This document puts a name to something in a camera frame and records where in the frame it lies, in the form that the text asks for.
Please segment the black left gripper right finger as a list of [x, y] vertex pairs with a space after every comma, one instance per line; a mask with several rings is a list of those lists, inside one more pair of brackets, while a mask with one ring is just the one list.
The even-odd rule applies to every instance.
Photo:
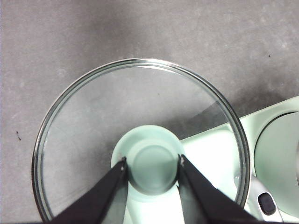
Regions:
[[259, 221], [215, 188], [185, 157], [179, 156], [178, 191], [186, 224], [257, 224]]

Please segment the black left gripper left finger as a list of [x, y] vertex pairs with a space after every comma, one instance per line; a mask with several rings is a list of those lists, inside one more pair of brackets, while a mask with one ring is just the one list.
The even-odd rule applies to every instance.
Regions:
[[123, 157], [87, 193], [51, 224], [122, 224], [128, 197], [128, 165]]

